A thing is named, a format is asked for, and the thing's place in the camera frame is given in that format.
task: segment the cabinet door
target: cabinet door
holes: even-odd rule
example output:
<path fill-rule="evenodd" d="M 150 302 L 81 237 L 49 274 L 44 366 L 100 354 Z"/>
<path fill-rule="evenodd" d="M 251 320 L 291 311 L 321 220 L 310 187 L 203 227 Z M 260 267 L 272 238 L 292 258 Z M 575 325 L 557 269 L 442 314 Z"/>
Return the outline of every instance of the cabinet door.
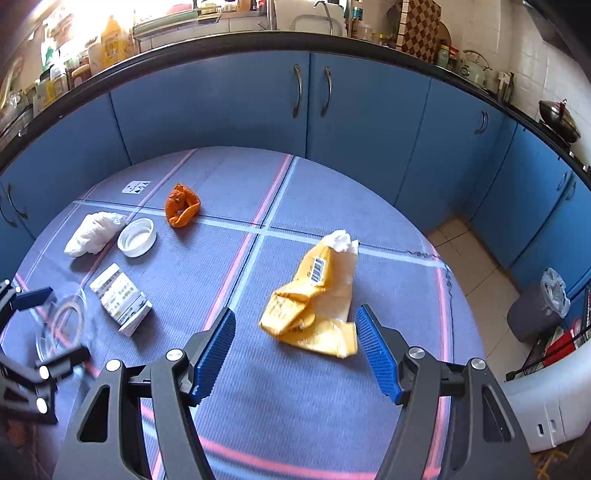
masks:
<path fill-rule="evenodd" d="M 511 267 L 518 285 L 539 281 L 547 267 L 555 269 L 572 288 L 591 268 L 591 192 L 575 177 L 566 194 L 533 241 Z"/>
<path fill-rule="evenodd" d="M 95 183 L 129 167 L 109 94 L 92 100 L 37 138 L 0 179 L 34 237 Z"/>
<path fill-rule="evenodd" d="M 570 169 L 542 140 L 519 127 L 472 229 L 508 268 L 542 227 Z"/>
<path fill-rule="evenodd" d="M 501 165 L 503 165 L 516 129 L 517 122 L 508 116 L 504 116 L 496 142 L 492 147 L 492 155 L 483 165 L 482 171 L 474 184 L 474 188 L 462 207 L 462 215 L 467 220 L 472 220 L 478 207 L 486 197 L 488 190 L 491 188 L 496 174 L 499 173 Z"/>
<path fill-rule="evenodd" d="M 312 54 L 310 65 L 306 158 L 394 204 L 417 137 L 429 79 L 337 55 Z"/>
<path fill-rule="evenodd" d="M 33 237 L 18 220 L 16 212 L 8 205 L 0 187 L 0 281 L 12 281 L 22 259 L 33 245 Z"/>
<path fill-rule="evenodd" d="M 485 115 L 488 114 L 488 127 Z M 433 80 L 396 208 L 424 234 L 460 212 L 491 156 L 502 113 Z"/>
<path fill-rule="evenodd" d="M 214 145 L 303 156 L 309 60 L 297 51 L 224 55 L 117 87 L 113 107 L 132 163 Z"/>

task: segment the blue mat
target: blue mat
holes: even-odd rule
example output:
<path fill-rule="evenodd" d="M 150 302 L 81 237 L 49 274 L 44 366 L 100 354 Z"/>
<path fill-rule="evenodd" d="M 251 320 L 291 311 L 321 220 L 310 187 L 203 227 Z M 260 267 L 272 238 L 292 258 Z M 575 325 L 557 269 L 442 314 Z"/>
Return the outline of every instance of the blue mat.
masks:
<path fill-rule="evenodd" d="M 122 194 L 134 180 L 151 183 L 140 194 Z M 204 215 L 172 229 L 162 208 L 178 181 L 202 198 Z M 324 198 L 330 200 L 321 203 Z M 98 211 L 151 218 L 156 243 L 136 259 L 116 247 L 103 258 L 66 257 L 63 248 L 72 233 L 85 215 Z M 291 280 L 322 235 L 339 228 L 361 242 L 353 309 L 369 303 L 384 325 L 440 359 L 466 362 L 483 355 L 466 299 L 425 237 L 361 185 L 285 154 L 205 148 L 119 172 L 52 221 L 16 280 L 58 292 L 68 281 L 86 286 L 95 326 L 89 348 L 98 369 L 111 358 L 130 366 L 153 361 L 183 346 L 222 306 L 232 306 L 235 341 L 212 396 L 194 412 L 217 478 L 369 479 L 399 408 L 379 392 L 362 352 L 329 358 L 278 343 L 257 326 L 273 289 Z M 88 287 L 113 262 L 154 305 L 131 339 L 117 332 Z M 2 343 L 8 355 L 29 365 L 36 358 L 35 325 L 30 312 L 16 315 Z M 49 475 L 88 381 L 74 377 L 60 387 L 60 424 L 36 428 L 35 452 Z M 164 472 L 149 403 L 144 401 L 145 437 L 153 476 L 160 480 Z"/>

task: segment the kettle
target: kettle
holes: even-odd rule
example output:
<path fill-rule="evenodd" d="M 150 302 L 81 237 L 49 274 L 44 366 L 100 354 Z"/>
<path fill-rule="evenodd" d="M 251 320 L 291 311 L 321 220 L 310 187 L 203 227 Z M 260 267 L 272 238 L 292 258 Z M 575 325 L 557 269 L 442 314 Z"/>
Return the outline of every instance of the kettle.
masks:
<path fill-rule="evenodd" d="M 486 75 L 485 72 L 491 69 L 487 59 L 484 56 L 480 55 L 475 50 L 464 50 L 466 54 L 466 59 L 462 61 L 462 66 L 460 67 L 460 75 L 464 77 L 469 82 L 474 83 L 480 87 L 485 86 L 486 82 Z M 470 60 L 468 58 L 468 54 L 476 55 L 476 60 Z M 479 61 L 483 60 L 486 63 L 486 66 L 482 66 Z"/>

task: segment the white bowl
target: white bowl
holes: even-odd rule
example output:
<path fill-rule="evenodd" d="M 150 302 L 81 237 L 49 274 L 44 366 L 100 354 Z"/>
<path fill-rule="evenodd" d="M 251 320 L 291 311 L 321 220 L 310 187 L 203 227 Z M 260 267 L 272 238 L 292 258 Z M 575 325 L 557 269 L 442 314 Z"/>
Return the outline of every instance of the white bowl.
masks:
<path fill-rule="evenodd" d="M 119 234 L 117 246 L 126 257 L 139 257 L 146 253 L 156 241 L 154 222 L 149 218 L 140 218 L 131 222 Z"/>

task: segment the crumpled bag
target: crumpled bag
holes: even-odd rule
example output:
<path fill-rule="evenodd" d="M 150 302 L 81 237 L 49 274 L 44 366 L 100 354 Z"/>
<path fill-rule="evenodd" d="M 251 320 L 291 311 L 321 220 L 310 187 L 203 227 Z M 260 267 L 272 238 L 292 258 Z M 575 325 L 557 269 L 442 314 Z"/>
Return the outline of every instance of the crumpled bag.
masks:
<path fill-rule="evenodd" d="M 97 254 L 125 224 L 125 217 L 118 213 L 98 212 L 86 215 L 66 244 L 64 253 L 71 257 L 81 257 L 85 253 Z"/>
<path fill-rule="evenodd" d="M 271 294 L 259 326 L 277 340 L 345 358 L 357 353 L 355 324 L 347 322 L 359 241 L 345 230 L 309 250 L 291 282 Z"/>
<path fill-rule="evenodd" d="M 187 225 L 198 214 L 201 200 L 189 187 L 181 183 L 174 186 L 166 199 L 164 211 L 171 226 L 180 228 Z"/>
<path fill-rule="evenodd" d="M 566 283 L 555 269 L 546 268 L 544 270 L 540 287 L 546 306 L 558 313 L 560 318 L 566 317 L 570 310 L 570 300 L 566 297 Z"/>

